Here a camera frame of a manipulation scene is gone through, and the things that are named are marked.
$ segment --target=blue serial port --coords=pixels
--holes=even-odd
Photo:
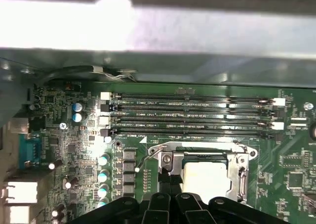
[[[40,164],[41,138],[39,134],[26,139],[25,134],[19,134],[19,168],[25,169],[25,162]]]

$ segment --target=white connector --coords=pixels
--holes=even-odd
[[[284,122],[272,122],[271,128],[273,130],[284,130]]]
[[[101,100],[111,100],[112,93],[111,92],[101,92],[100,99]]]
[[[285,106],[285,98],[273,98],[272,105]]]
[[[99,117],[99,125],[110,125],[110,124],[111,124],[111,117],[107,117],[107,116]]]

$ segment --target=motherboard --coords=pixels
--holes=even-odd
[[[158,160],[144,158],[168,142],[184,151],[195,143],[253,149],[243,201],[292,224],[316,222],[316,90],[52,81],[34,97],[19,165],[54,164],[46,223],[60,204],[66,222],[157,192]]]

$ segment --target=cable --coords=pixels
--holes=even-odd
[[[136,82],[136,80],[131,77],[129,78],[127,75],[123,75],[118,73],[116,70],[107,69],[102,66],[91,66],[91,65],[80,65],[80,66],[71,66],[71,67],[64,67],[52,70],[45,74],[44,76],[38,78],[37,84],[43,85],[44,83],[59,78],[61,76],[67,74],[75,74],[75,73],[98,73],[105,75],[107,78],[111,80],[123,80],[125,82]]]

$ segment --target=capacitor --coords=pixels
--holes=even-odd
[[[105,196],[107,196],[109,190],[110,190],[110,188],[107,184],[101,185],[98,189],[99,198],[104,198]]]
[[[29,106],[29,110],[31,110],[31,111],[37,111],[39,109],[40,109],[39,104],[30,104],[30,106]]]
[[[75,112],[81,112],[81,111],[83,111],[84,109],[85,109],[85,105],[82,104],[82,103],[75,103],[75,104],[73,104],[73,110],[74,110]]]
[[[73,121],[79,123],[83,120],[83,116],[80,113],[76,113],[73,115]]]
[[[109,199],[108,198],[102,198],[100,200],[100,202],[97,204],[97,208],[100,208],[104,205],[107,205],[109,203]]]
[[[79,179],[77,177],[73,177],[71,179],[71,181],[68,181],[66,184],[65,184],[65,187],[66,189],[70,189],[71,187],[75,186],[76,184],[78,184],[79,182]]]
[[[54,208],[54,210],[51,212],[51,215],[55,218],[57,217],[61,211],[65,209],[65,205],[60,203],[57,207]]]
[[[61,221],[64,217],[65,217],[65,214],[64,214],[64,213],[59,213],[56,219],[57,219],[58,221]]]
[[[108,163],[109,160],[110,160],[109,154],[108,153],[104,153],[102,156],[100,156],[98,158],[98,164],[100,166],[105,166]]]
[[[306,102],[306,103],[304,104],[304,109],[305,109],[305,110],[311,110],[311,109],[313,109],[313,108],[314,108],[314,105],[313,105],[312,103]]]
[[[99,182],[105,182],[107,179],[108,179],[108,177],[109,177],[109,171],[108,170],[101,170],[100,171],[100,174],[98,175],[98,181]]]
[[[58,160],[56,160],[56,161],[50,163],[50,164],[48,165],[48,168],[49,168],[50,170],[55,170],[56,168],[60,167],[62,164],[63,164],[63,161],[60,160],[60,159],[58,159]]]

